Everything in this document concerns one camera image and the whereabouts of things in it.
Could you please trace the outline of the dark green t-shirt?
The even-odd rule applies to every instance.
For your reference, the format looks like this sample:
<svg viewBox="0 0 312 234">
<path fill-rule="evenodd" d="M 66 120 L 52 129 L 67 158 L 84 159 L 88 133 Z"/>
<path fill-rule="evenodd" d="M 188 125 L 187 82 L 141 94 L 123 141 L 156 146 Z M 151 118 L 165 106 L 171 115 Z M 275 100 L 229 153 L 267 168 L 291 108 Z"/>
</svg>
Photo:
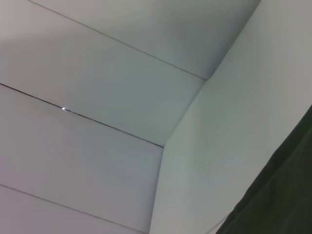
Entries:
<svg viewBox="0 0 312 234">
<path fill-rule="evenodd" d="M 312 234 L 312 106 L 216 234 Z"/>
</svg>

